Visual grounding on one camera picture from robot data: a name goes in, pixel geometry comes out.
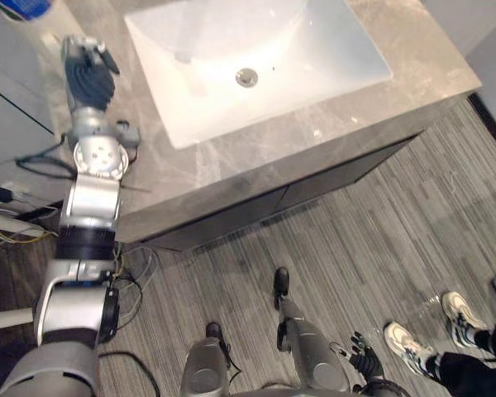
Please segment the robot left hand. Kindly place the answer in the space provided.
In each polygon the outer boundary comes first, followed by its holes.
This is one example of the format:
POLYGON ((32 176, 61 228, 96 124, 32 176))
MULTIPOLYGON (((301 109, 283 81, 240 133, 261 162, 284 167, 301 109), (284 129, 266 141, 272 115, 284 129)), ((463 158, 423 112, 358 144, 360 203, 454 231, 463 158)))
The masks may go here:
POLYGON ((91 36, 69 35, 61 46, 66 98, 71 113, 80 108, 105 112, 120 70, 106 43, 91 36))

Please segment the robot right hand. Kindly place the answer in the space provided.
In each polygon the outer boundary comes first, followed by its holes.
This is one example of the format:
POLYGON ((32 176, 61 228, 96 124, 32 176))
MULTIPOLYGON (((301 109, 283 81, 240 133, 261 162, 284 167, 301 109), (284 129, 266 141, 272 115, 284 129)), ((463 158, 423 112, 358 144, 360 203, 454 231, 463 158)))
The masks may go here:
POLYGON ((351 336, 351 365, 364 377, 366 382, 384 378, 384 368, 370 342, 361 333, 354 331, 351 336))

